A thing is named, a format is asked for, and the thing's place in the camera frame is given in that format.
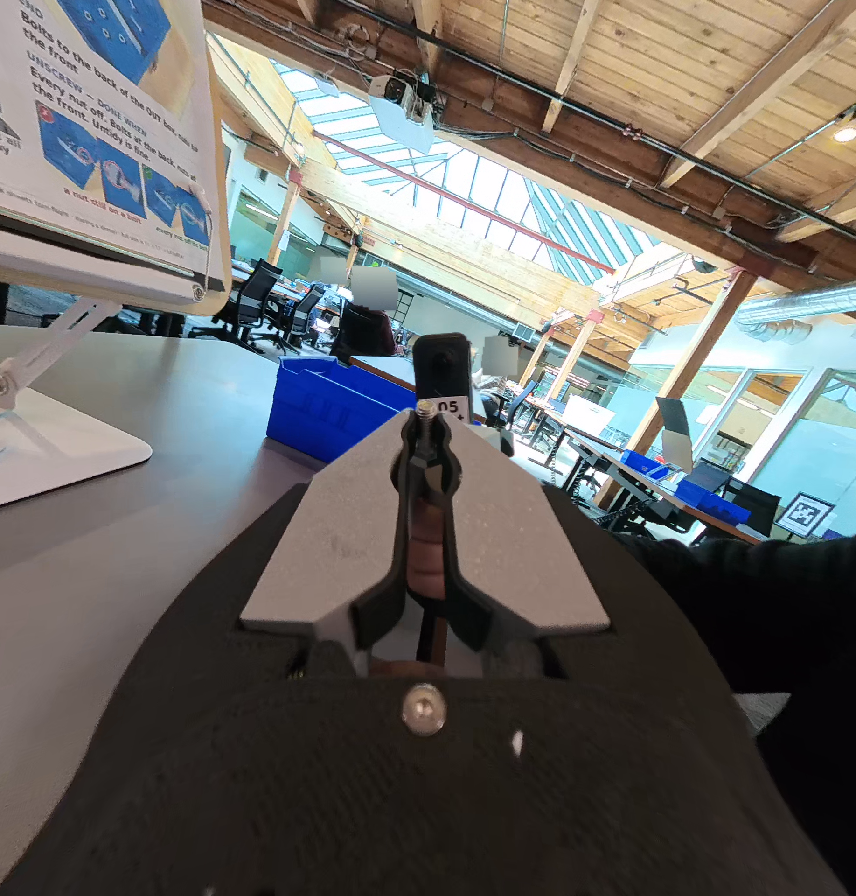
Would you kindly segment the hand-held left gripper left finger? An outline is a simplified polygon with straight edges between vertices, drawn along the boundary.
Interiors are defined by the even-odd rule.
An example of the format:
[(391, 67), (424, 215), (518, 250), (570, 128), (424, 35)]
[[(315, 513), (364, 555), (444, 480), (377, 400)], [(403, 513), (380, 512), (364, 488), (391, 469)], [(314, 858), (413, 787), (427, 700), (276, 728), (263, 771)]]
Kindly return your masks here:
[(241, 612), (244, 628), (368, 651), (397, 626), (417, 422), (398, 413), (312, 477)]

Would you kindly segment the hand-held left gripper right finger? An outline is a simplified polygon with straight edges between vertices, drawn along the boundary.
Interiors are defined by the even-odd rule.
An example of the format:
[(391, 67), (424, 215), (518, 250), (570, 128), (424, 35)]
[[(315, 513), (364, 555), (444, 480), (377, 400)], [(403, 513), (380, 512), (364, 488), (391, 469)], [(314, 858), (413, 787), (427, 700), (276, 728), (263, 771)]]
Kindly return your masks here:
[(611, 620), (540, 483), (457, 419), (439, 419), (445, 613), (474, 651), (601, 633)]

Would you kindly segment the steel bolt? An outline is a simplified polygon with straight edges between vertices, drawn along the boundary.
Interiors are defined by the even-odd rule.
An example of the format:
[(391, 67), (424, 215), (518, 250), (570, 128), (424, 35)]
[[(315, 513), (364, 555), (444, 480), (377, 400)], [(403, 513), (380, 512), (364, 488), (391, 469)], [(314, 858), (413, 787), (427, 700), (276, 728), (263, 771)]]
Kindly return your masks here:
[(436, 404), (429, 399), (418, 400), (414, 447), (408, 461), (411, 493), (427, 500), (442, 491), (443, 466), (438, 436), (435, 432), (438, 418)]

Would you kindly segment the person's right forearm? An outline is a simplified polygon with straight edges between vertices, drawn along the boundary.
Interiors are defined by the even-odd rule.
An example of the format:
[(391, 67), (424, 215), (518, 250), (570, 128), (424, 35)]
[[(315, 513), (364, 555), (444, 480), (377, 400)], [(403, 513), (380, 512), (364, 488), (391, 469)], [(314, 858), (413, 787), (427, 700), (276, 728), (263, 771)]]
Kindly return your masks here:
[(786, 804), (856, 894), (856, 534), (701, 546), (619, 535), (734, 693), (787, 693), (758, 735)]

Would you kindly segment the person's right hand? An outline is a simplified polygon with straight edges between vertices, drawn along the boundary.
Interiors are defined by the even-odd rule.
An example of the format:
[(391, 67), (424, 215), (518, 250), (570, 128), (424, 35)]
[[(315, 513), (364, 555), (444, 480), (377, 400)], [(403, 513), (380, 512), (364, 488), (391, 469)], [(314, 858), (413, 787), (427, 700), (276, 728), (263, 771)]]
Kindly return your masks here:
[(439, 507), (418, 500), (411, 511), (407, 586), (424, 599), (445, 599), (444, 516)]

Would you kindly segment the blue plastic bin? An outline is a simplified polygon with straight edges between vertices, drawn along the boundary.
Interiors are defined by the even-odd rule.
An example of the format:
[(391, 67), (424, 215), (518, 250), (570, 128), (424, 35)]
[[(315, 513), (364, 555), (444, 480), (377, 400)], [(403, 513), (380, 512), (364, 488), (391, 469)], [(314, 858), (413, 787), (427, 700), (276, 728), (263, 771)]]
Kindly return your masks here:
[(284, 358), (265, 434), (330, 463), (415, 402), (414, 391), (334, 357)]

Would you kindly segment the small blue storage bin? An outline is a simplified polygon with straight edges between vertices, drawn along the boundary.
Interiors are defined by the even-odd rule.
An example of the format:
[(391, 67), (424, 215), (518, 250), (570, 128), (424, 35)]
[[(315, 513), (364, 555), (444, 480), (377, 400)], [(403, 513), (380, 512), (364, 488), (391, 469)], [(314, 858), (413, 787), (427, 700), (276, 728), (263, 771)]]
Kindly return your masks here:
[(627, 468), (655, 481), (665, 479), (672, 472), (667, 462), (660, 462), (658, 459), (647, 457), (632, 450), (623, 451), (621, 462)]

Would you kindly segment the black office chair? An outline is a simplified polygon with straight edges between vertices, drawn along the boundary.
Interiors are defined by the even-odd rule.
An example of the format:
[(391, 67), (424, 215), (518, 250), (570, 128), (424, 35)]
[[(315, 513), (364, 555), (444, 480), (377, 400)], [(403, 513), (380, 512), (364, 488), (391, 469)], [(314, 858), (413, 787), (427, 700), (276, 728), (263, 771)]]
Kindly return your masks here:
[(211, 333), (219, 341), (231, 342), (255, 354), (263, 354), (252, 340), (252, 330), (265, 321), (265, 307), (273, 287), (281, 276), (281, 269), (259, 259), (251, 273), (234, 297), (230, 297), (212, 322), (220, 322), (221, 327)]
[(289, 350), (298, 351), (302, 343), (310, 338), (314, 328), (314, 315), (318, 311), (317, 306), (327, 289), (327, 284), (316, 281), (303, 297), (286, 303), (280, 329)]

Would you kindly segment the long blue storage bin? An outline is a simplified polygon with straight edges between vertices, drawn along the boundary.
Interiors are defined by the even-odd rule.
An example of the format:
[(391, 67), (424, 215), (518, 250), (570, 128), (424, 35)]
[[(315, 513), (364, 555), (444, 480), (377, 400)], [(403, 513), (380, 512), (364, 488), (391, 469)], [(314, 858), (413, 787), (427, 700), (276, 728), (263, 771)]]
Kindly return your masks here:
[(712, 491), (690, 482), (687, 478), (680, 481), (675, 491), (675, 497), (685, 505), (734, 527), (747, 524), (751, 516), (750, 510), (725, 500)]

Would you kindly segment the grey folded panel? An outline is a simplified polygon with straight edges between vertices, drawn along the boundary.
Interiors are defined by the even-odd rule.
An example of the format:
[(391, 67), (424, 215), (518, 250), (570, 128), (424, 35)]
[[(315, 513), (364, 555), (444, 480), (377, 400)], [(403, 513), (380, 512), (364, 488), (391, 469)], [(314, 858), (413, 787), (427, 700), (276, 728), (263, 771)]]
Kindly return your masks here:
[(681, 399), (657, 397), (661, 415), (661, 454), (673, 468), (690, 474), (694, 468), (693, 441)]

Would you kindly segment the dark laptop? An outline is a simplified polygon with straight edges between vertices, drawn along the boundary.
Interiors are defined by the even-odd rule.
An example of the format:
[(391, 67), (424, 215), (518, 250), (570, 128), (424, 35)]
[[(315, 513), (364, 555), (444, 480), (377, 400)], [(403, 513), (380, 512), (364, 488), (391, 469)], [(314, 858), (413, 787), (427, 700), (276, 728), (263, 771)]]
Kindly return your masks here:
[(692, 472), (680, 480), (678, 490), (693, 486), (712, 493), (722, 489), (731, 479), (731, 472), (719, 465), (702, 460)]

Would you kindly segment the fiducial marker sign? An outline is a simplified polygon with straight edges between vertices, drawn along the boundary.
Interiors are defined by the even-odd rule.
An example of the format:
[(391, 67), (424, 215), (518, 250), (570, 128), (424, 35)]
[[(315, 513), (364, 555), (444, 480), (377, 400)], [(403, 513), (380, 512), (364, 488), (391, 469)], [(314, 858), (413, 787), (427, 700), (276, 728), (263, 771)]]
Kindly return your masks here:
[(774, 525), (791, 536), (808, 539), (834, 509), (833, 503), (798, 492), (774, 520)]

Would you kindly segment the white document stand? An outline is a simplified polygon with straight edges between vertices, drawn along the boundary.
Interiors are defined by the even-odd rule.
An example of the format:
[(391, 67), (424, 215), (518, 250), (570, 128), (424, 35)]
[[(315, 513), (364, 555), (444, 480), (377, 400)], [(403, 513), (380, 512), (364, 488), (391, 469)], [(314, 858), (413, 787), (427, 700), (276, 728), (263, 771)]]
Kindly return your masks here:
[[(218, 249), (219, 271), (215, 277), (223, 280), (227, 292), (210, 294), (202, 302), (180, 306), (113, 294), (82, 295), (71, 289), (61, 291), (32, 285), (69, 293), (74, 302), (49, 327), (40, 330), (28, 347), (0, 362), (0, 506), (134, 466), (151, 457), (152, 449), (146, 442), (45, 397), (31, 389), (31, 385), (86, 333), (117, 315), (121, 308), (201, 315), (223, 307), (231, 289), (231, 258), (221, 125), (213, 102), (214, 81), (209, 55), (216, 159), (221, 179), (218, 233), (210, 246)], [(0, 282), (15, 284), (2, 278)]]

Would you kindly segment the printed instruction sheet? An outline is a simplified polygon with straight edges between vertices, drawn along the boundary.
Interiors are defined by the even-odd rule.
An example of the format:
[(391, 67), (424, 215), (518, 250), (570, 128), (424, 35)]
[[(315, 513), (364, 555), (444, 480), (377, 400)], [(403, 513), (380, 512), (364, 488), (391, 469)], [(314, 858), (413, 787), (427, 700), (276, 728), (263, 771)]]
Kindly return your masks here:
[(0, 1), (0, 217), (218, 274), (201, 2)]

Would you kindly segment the silver air duct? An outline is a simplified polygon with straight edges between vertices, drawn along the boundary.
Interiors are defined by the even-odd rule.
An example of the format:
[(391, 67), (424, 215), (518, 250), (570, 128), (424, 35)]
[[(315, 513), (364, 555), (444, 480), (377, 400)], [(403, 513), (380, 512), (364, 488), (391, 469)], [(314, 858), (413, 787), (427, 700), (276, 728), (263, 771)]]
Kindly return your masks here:
[(797, 344), (812, 332), (814, 318), (856, 315), (856, 281), (742, 304), (733, 326), (758, 342)]

